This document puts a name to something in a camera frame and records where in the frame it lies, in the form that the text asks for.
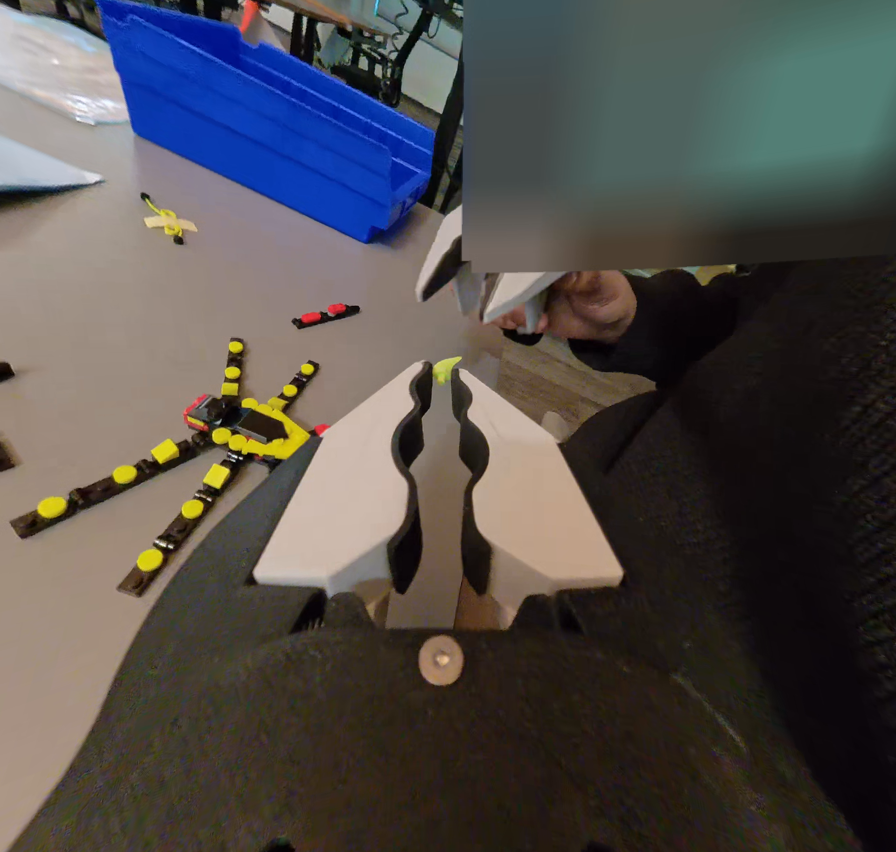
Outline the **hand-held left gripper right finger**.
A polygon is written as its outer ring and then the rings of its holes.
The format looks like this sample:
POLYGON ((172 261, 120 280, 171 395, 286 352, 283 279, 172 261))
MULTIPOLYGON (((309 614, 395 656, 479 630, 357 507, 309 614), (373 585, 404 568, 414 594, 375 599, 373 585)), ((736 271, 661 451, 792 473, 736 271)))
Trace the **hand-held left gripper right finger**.
POLYGON ((464 578, 510 627, 524 601, 612 589, 623 567, 554 437, 470 371, 451 376, 463 494, 464 578))

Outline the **person's right hand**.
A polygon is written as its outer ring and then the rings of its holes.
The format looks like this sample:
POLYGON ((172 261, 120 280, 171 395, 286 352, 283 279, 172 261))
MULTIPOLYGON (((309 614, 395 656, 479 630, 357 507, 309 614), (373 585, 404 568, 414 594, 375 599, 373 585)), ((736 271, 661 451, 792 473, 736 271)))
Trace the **person's right hand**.
POLYGON ((566 341, 615 344, 636 308, 633 287, 622 272, 571 272, 550 288, 544 331, 566 341))

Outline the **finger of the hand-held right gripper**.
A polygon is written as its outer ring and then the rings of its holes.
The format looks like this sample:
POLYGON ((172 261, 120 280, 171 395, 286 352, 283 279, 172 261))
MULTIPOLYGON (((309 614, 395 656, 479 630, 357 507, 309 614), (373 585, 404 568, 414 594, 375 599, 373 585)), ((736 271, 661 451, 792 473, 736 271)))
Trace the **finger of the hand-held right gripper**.
POLYGON ((563 272, 485 273, 481 287, 481 321, 493 323, 521 302, 548 292, 563 272))
POLYGON ((452 287, 460 305, 481 302, 484 275, 462 255, 461 205, 443 216, 418 276, 416 299, 426 302, 446 286, 452 287))

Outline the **clear plastic bag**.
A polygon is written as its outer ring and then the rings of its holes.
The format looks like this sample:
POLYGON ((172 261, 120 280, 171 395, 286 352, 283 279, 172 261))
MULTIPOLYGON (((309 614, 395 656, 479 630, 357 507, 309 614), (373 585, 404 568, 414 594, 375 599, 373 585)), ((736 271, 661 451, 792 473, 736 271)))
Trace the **clear plastic bag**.
POLYGON ((129 122, 109 46, 61 20, 1 6, 1 85, 88 126, 129 122))

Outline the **pile of loose lego pieces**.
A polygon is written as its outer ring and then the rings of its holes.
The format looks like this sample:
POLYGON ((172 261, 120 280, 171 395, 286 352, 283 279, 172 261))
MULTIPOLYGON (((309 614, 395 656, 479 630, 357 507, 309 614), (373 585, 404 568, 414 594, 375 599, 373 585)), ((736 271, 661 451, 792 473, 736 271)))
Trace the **pile of loose lego pieces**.
MULTIPOLYGON (((1 361, 1 384, 8 381, 11 378, 15 377, 15 371, 11 367, 11 365, 6 361, 1 361)), ((11 445, 6 441, 5 437, 1 435, 1 444, 0 444, 0 457, 1 457, 1 473, 9 471, 16 467, 17 461, 13 452, 11 445)))

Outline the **lego instruction booklet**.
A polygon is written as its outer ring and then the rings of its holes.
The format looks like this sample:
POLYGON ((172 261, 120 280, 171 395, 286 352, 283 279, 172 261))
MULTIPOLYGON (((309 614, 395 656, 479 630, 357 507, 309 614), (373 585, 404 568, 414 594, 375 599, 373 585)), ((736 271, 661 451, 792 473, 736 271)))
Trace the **lego instruction booklet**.
POLYGON ((89 172, 8 137, 1 137, 2 195, 57 193, 96 186, 105 181, 89 172))

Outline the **person's black sweater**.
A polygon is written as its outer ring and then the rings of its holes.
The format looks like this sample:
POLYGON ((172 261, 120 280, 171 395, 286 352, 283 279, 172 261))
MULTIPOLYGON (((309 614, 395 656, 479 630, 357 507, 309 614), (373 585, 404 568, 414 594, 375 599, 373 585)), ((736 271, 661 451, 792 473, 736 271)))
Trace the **person's black sweater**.
POLYGON ((675 678, 894 850, 894 254, 734 276, 731 334, 564 453, 675 678))

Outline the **blue plastic bin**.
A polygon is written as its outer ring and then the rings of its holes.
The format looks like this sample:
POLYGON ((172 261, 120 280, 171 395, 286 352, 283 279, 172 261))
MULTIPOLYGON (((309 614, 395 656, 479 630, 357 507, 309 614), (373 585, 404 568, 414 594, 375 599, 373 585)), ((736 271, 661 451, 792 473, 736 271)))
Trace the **blue plastic bin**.
POLYGON ((362 243, 426 191, 430 128, 235 25, 94 3, 140 138, 362 243))

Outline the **black red lego strip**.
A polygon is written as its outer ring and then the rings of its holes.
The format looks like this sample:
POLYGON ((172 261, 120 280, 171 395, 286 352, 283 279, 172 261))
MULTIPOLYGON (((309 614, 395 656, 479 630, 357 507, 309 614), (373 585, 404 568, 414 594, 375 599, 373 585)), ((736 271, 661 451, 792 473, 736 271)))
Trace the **black red lego strip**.
POLYGON ((339 302, 331 304, 326 309, 306 312, 297 317, 293 317, 291 318, 291 323, 298 330, 302 330, 349 319, 360 313, 360 306, 346 305, 345 303, 339 302))

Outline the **person's right forearm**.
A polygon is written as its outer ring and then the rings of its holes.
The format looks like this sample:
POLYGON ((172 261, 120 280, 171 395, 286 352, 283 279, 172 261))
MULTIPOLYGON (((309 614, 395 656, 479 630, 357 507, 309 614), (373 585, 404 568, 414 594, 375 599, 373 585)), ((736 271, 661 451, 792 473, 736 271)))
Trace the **person's right forearm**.
POLYGON ((568 341, 570 351, 602 373, 642 376, 663 389, 734 330, 741 278, 722 274, 702 285, 689 272, 625 275, 634 315, 617 341, 568 341))

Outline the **black yellow lego spider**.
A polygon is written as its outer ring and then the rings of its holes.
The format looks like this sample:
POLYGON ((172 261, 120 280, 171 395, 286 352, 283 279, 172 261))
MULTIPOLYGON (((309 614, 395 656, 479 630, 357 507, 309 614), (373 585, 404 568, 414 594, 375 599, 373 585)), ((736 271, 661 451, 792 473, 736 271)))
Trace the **black yellow lego spider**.
POLYGON ((209 467, 201 485, 181 504, 176 516, 151 546, 140 552, 134 566, 118 584, 118 591, 140 598, 167 568, 218 499, 227 492, 244 465, 257 462, 275 471, 321 431, 305 430, 288 414, 295 401, 319 374, 319 363, 308 360, 274 397, 259 402, 241 391, 246 354, 245 340, 232 337, 220 391, 196 398, 183 412, 190 434, 180 441, 166 439, 148 457, 117 466, 106 477, 73 488, 61 496, 49 496, 30 511, 13 518, 10 526, 25 540, 57 524, 146 484, 205 454, 221 452, 221 460, 209 467))

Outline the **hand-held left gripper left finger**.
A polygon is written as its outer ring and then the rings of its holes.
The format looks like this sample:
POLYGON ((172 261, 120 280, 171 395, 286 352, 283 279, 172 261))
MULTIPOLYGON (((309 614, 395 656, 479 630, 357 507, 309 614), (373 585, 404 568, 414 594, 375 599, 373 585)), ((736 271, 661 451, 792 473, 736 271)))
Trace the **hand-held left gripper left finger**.
POLYGON ((433 364, 414 362, 324 432, 253 569, 257 585, 352 593, 387 624, 422 556, 411 469, 432 391, 433 364))

